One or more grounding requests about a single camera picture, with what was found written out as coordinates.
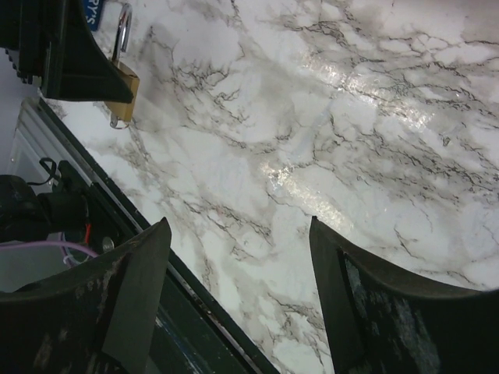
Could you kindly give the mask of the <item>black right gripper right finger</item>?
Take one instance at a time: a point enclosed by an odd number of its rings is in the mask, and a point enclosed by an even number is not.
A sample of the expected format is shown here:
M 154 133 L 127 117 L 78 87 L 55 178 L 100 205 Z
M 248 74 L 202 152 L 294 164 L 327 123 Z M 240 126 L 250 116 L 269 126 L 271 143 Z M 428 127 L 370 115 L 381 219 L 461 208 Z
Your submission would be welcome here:
M 309 240 L 337 373 L 497 372 L 497 291 L 422 277 L 317 218 Z

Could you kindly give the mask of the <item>large brass padlock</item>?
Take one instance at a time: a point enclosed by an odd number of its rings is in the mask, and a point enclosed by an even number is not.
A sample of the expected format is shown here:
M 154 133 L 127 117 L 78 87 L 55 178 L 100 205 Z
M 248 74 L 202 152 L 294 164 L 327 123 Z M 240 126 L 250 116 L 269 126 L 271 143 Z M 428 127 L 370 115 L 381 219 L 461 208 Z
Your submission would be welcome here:
M 110 126 L 113 129 L 125 129 L 131 123 L 136 103 L 136 96 L 140 85 L 140 78 L 138 75 L 124 62 L 120 61 L 121 53 L 126 52 L 128 47 L 132 18 L 133 8 L 129 3 L 126 3 L 122 6 L 122 10 L 119 15 L 118 28 L 115 35 L 115 44 L 110 62 L 119 70 L 119 75 L 132 92 L 133 99 L 130 103 L 105 101 L 105 104 L 111 113 Z

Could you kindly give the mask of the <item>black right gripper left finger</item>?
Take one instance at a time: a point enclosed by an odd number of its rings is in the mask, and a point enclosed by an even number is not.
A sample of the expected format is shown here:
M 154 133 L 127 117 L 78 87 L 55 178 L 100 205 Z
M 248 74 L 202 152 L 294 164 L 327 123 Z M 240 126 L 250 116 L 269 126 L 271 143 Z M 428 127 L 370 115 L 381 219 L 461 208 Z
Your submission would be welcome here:
M 1 294 L 3 373 L 143 373 L 172 231 L 161 219 L 70 270 Z

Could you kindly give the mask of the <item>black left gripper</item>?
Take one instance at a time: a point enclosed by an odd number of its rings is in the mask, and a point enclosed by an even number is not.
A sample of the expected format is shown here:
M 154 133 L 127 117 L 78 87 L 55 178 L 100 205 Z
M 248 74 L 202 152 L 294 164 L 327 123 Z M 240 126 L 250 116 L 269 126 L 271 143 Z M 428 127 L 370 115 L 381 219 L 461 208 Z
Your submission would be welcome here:
M 98 47 L 81 1 L 1 2 L 1 49 L 18 78 L 46 98 L 115 101 L 133 94 Z

